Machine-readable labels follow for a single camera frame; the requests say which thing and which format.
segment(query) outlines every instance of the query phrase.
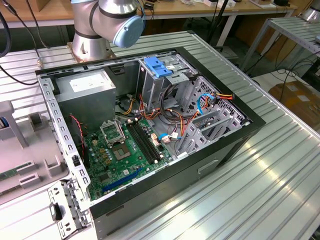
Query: table leg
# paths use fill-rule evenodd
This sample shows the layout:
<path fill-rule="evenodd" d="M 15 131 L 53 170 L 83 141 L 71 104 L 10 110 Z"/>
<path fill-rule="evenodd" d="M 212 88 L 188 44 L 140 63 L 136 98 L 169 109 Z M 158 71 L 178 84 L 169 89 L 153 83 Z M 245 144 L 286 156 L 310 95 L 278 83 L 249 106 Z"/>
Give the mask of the table leg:
<path fill-rule="evenodd" d="M 293 13 L 294 13 L 294 10 L 289 10 L 284 17 L 289 18 Z M 279 32 L 275 31 L 272 37 L 270 38 L 270 40 L 268 41 L 268 43 L 265 45 L 263 51 L 261 52 L 261 56 L 265 54 L 266 51 L 268 51 L 268 49 L 271 47 L 271 45 L 274 43 L 274 41 L 277 39 L 278 36 L 279 36 Z"/>
<path fill-rule="evenodd" d="M 221 47 L 224 45 L 225 43 L 225 40 L 230 32 L 230 29 L 232 27 L 232 25 L 234 24 L 235 22 L 235 19 L 236 19 L 237 15 L 231 15 L 228 17 L 228 20 L 226 21 L 226 24 L 224 26 L 224 29 L 221 33 L 221 36 L 219 38 L 219 41 L 218 43 L 216 44 L 217 47 Z"/>
<path fill-rule="evenodd" d="M 243 60 L 242 64 L 240 65 L 240 69 L 242 71 L 244 71 L 245 67 L 247 66 L 250 58 L 252 57 L 252 54 L 255 52 L 258 44 L 260 43 L 261 39 L 265 35 L 268 27 L 269 27 L 269 19 L 267 19 L 264 22 L 261 30 L 259 31 L 258 35 L 255 37 L 255 40 L 253 41 L 253 43 L 252 43 L 251 47 L 249 48 L 248 52 L 246 53 L 246 55 L 244 57 L 244 60 Z"/>

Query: red cable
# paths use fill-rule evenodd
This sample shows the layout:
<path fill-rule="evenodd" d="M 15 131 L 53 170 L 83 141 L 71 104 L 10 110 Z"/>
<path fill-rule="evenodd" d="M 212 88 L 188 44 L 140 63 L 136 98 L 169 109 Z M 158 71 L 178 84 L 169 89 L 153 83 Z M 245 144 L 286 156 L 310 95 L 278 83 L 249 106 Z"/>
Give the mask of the red cable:
<path fill-rule="evenodd" d="M 81 144 L 82 144 L 82 157 L 85 157 L 85 144 L 84 144 L 84 135 L 81 129 L 81 125 L 80 122 L 78 121 L 78 119 L 76 119 L 76 117 L 74 117 L 73 115 L 70 115 L 70 117 L 75 120 L 76 124 L 78 125 L 78 128 L 80 130 L 80 135 L 81 135 Z"/>

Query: motherboard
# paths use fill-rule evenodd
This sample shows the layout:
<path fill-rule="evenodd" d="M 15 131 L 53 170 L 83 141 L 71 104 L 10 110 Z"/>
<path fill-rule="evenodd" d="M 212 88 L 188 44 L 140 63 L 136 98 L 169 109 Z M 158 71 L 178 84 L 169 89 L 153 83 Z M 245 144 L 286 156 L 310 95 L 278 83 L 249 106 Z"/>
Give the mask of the motherboard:
<path fill-rule="evenodd" d="M 147 173 L 167 166 L 173 159 L 147 120 L 133 124 L 105 124 L 101 131 L 84 137 L 88 147 L 91 200 L 124 186 Z M 114 144 L 110 139 L 121 139 Z"/>

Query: blue drive bay latch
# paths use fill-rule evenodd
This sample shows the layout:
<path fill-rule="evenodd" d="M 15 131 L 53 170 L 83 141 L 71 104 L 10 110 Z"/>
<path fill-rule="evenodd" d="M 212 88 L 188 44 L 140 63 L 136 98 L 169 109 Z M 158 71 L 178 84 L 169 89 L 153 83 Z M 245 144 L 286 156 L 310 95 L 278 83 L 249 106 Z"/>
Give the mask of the blue drive bay latch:
<path fill-rule="evenodd" d="M 160 61 L 157 57 L 145 57 L 144 62 L 147 67 L 154 72 L 157 78 L 172 75 L 173 72 L 166 68 L 165 64 Z"/>

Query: aluminum table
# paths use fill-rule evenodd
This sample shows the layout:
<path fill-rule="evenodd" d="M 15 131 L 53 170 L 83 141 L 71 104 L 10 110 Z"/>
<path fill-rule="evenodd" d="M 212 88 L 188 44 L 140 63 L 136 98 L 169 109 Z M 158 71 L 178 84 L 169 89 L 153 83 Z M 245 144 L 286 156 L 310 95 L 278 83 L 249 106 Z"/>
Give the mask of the aluminum table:
<path fill-rule="evenodd" d="M 299 56 L 304 49 L 310 51 L 312 54 L 318 53 L 317 55 L 319 56 L 320 44 L 317 43 L 315 39 L 320 35 L 320 22 L 309 23 L 298 16 L 270 18 L 265 21 L 260 32 L 245 55 L 244 61 L 240 66 L 242 70 L 244 70 L 248 65 L 252 54 L 258 47 L 258 44 L 269 27 L 275 29 L 276 33 L 271 37 L 261 54 L 264 54 L 272 46 L 279 34 L 283 34 L 300 46 L 300 50 L 297 51 L 296 57 L 294 58 L 295 62 L 291 65 L 295 64 L 299 60 Z"/>
<path fill-rule="evenodd" d="M 144 36 L 133 47 L 112 50 L 125 56 L 179 46 L 267 124 L 228 163 L 106 239 L 308 239 L 320 224 L 320 136 L 195 34 Z M 66 46 L 40 55 L 46 68 L 75 63 Z M 20 80 L 34 81 L 33 50 L 0 62 Z M 38 86 L 15 83 L 0 72 L 3 100 L 12 101 L 17 121 L 34 112 L 48 117 Z M 59 239 L 48 187 L 0 206 L 3 239 Z M 94 226 L 71 239 L 96 239 Z"/>

